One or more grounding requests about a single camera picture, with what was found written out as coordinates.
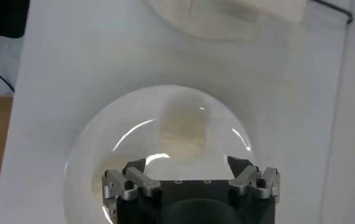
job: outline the white tabletop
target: white tabletop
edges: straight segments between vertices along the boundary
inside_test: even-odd
[[[201,41],[142,1],[32,1],[0,177],[0,224],[66,223],[63,171],[88,121],[132,90],[201,89],[282,171],[282,223],[317,223],[346,18],[309,3],[256,40]]]

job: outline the white object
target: white object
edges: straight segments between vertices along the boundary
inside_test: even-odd
[[[300,22],[306,0],[146,0],[173,27],[206,40],[254,38],[266,15]]]
[[[259,11],[298,23],[303,19],[306,0],[230,0],[253,7]]]
[[[193,129],[200,138],[192,138]],[[106,223],[105,170],[146,158],[145,173],[156,180],[229,180],[226,156],[256,162],[245,129],[221,102],[182,86],[129,93],[101,110],[71,151],[64,177],[67,221]]]
[[[254,41],[208,42],[171,29],[143,1],[31,1],[0,224],[65,224],[64,167],[85,125],[118,97],[161,84],[224,103],[258,165],[281,172],[279,223],[317,223],[344,37],[345,18],[319,5],[291,30],[273,19]]]

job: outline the black device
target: black device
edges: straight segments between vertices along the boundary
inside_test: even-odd
[[[29,0],[0,0],[0,35],[19,38],[24,35]]]
[[[145,159],[102,176],[103,204],[118,224],[274,224],[280,174],[229,156],[232,180],[152,180]]]

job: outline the white foam block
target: white foam block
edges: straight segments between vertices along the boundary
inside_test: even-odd
[[[254,7],[259,11],[282,17],[288,21],[300,22],[306,7],[306,0],[232,0]]]

